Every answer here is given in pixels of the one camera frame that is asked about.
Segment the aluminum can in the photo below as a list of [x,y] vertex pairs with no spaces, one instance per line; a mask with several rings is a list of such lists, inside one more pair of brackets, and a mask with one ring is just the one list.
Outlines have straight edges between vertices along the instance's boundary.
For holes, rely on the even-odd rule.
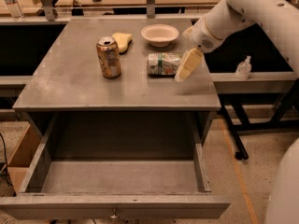
[[121,74],[119,47],[113,37],[102,37],[96,44],[97,55],[104,77],[113,78]]

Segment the small white bottle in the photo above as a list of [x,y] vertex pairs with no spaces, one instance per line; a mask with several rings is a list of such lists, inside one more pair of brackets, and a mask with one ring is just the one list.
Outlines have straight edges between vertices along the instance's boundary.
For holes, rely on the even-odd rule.
[[18,0],[4,0],[7,5],[7,9],[9,10],[11,17],[15,21],[22,21],[24,19],[24,14],[21,11],[21,6]]
[[235,71],[235,76],[239,79],[247,79],[250,75],[251,64],[250,64],[250,56],[247,56],[244,62],[240,63]]

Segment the yellow sponge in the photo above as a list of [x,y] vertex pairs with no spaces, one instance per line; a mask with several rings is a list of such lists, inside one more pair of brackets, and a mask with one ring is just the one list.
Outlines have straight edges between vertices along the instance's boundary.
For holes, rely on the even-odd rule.
[[132,34],[115,33],[112,36],[119,45],[120,53],[127,51],[129,43],[133,40]]
[[191,49],[186,51],[177,70],[175,80],[177,82],[184,81],[202,62],[202,60],[203,52],[200,49]]

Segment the floor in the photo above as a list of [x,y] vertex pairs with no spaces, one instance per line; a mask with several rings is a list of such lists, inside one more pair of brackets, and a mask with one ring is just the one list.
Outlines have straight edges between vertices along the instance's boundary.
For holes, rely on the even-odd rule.
[[[270,105],[247,106],[252,121],[267,119],[271,116]],[[291,111],[290,117],[297,116]],[[17,144],[28,123],[25,120],[14,120],[11,111],[0,112],[0,132],[7,143],[7,154]],[[286,149],[299,137],[299,130],[284,129],[268,132],[244,133],[241,139],[249,153],[249,159],[235,159],[235,143],[228,131],[225,120],[217,116],[211,125],[205,146],[204,155],[207,174],[212,187],[212,193],[230,198],[231,205],[224,214],[216,220],[197,219],[82,219],[58,220],[56,223],[88,224],[88,223],[127,223],[127,224],[262,224],[266,212],[270,190],[273,185],[278,164]],[[1,143],[0,162],[4,161],[4,151]],[[0,177],[0,196],[11,196],[13,188]],[[0,211],[0,223],[39,224],[50,223],[49,220],[16,220]]]

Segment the white bowl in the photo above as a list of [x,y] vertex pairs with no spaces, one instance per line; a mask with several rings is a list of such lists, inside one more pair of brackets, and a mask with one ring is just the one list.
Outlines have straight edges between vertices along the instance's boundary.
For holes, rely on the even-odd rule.
[[142,36],[148,40],[152,46],[162,48],[178,38],[178,30],[169,25],[155,24],[142,29]]

